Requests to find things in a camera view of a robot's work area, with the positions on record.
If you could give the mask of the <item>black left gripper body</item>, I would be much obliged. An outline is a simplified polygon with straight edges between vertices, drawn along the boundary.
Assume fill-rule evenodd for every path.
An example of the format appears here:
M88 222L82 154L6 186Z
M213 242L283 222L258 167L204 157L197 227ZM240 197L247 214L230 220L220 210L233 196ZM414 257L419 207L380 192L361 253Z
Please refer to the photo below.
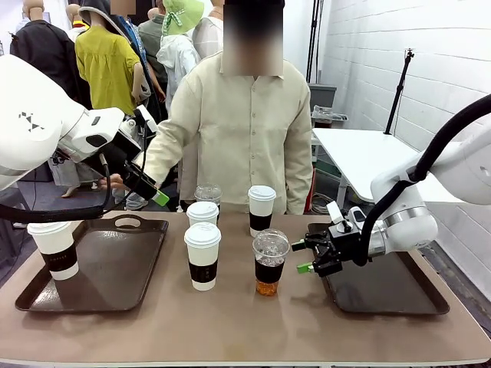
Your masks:
M123 184L144 199L153 199L157 194L156 182L143 172L141 164L134 162L142 153L135 140L119 130L111 142L102 146L91 157L91 168L104 176L101 153L106 159L110 174L119 174Z

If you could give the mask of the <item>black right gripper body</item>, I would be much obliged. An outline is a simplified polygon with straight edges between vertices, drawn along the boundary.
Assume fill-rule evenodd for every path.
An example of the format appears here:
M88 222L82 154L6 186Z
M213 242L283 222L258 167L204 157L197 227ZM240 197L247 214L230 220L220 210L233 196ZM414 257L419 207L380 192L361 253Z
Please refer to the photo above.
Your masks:
M361 232L350 222L338 224L311 223L306 237L324 237L328 246L312 249L314 263L320 277L327 277L343 269L343 263L352 261L355 265L365 266L365 253L361 247Z

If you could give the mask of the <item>person right hand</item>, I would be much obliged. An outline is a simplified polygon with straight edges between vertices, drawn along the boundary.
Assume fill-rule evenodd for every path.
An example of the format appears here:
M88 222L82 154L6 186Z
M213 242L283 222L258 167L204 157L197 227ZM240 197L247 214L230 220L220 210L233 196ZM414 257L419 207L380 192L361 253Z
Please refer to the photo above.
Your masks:
M103 178L99 181L98 186L101 189L123 189L126 190L127 187L119 174L112 174L108 178Z

